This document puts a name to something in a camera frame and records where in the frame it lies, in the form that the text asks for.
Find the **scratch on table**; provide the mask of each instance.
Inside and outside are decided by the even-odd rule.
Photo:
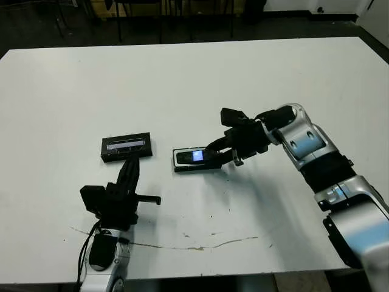
[[[271,230],[269,230],[267,233],[270,234],[273,230],[276,230],[278,229],[279,226],[275,226],[273,227]],[[80,232],[82,234],[86,234],[86,235],[89,235],[89,233],[85,232],[85,231],[82,231],[82,230],[79,230],[77,228],[74,228],[72,226],[70,226],[71,229],[77,231],[77,232]],[[223,242],[223,243],[220,243],[218,245],[213,245],[213,246],[198,246],[198,247],[195,247],[195,246],[191,246],[189,248],[177,248],[177,247],[174,247],[174,246],[161,246],[161,245],[149,245],[147,243],[137,243],[137,242],[130,242],[129,244],[130,245],[138,245],[138,246],[146,246],[146,247],[149,247],[149,248],[163,248],[163,249],[176,249],[176,250],[181,250],[181,251],[205,251],[206,249],[213,249],[213,248],[219,248],[220,246],[223,246],[223,245],[228,245],[230,243],[234,243],[234,242],[242,242],[244,240],[250,240],[250,239],[256,239],[258,238],[258,236],[251,236],[251,237],[246,237],[246,238],[241,238],[241,239],[233,239],[233,240],[229,240],[227,242]]]
[[[213,245],[213,246],[199,246],[199,247],[189,247],[189,248],[176,248],[173,246],[161,246],[161,245],[148,245],[146,243],[136,243],[136,242],[130,242],[130,245],[139,245],[139,246],[147,246],[149,248],[164,248],[164,249],[178,249],[181,251],[187,250],[187,251],[204,251],[206,249],[212,249],[212,248],[219,248],[220,246],[223,245],[228,245],[229,243],[233,242],[242,242],[244,240],[249,240],[249,239],[255,239],[258,238],[258,236],[253,236],[253,237],[246,237],[242,239],[234,239],[234,240],[229,240],[227,242],[220,243],[218,245]]]

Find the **black rectangular box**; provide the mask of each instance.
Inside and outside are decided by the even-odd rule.
[[[125,160],[131,154],[138,157],[153,155],[150,133],[103,138],[102,159],[104,162]]]

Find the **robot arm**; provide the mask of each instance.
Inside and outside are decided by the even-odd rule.
[[[324,131],[314,125],[301,105],[290,103],[249,119],[223,108],[222,124],[231,127],[208,148],[222,150],[220,162],[242,159],[282,144],[296,169],[315,193],[323,224],[342,260],[364,268],[375,292],[389,287],[389,207],[368,181],[352,169]]]
[[[138,178],[139,159],[130,157],[120,170],[115,184],[109,182],[106,188],[84,186],[80,190],[86,209],[100,219],[95,228],[93,243],[81,261],[86,268],[82,292],[124,291],[123,281],[127,277],[129,262],[129,229],[137,223],[138,203],[153,202],[160,205],[161,202],[159,196],[140,196],[135,193]]]

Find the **display screen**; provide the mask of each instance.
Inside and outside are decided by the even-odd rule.
[[[204,158],[202,157],[202,150],[193,151],[192,152],[192,158],[193,158],[193,161],[201,161],[201,160],[203,160]]]
[[[107,150],[114,150],[114,149],[120,149],[125,147],[134,147],[134,146],[143,146],[145,145],[144,140],[139,141],[121,141],[121,142],[115,142],[112,144],[107,145]]]

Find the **dark floor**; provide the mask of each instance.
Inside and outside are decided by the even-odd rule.
[[[159,43],[159,21],[154,18],[123,18],[123,41],[120,43],[114,19],[92,23],[84,10],[61,6],[67,27],[58,17],[56,5],[48,3],[0,5],[0,58],[9,49],[32,47],[109,46],[119,44]],[[193,41],[268,40],[279,38],[361,37],[386,62],[389,50],[352,21],[311,21],[307,17],[274,17],[265,15],[259,23],[246,24],[242,18],[233,21],[230,36],[229,16],[198,16],[192,23]],[[189,43],[189,22],[183,17],[164,16],[163,43]]]

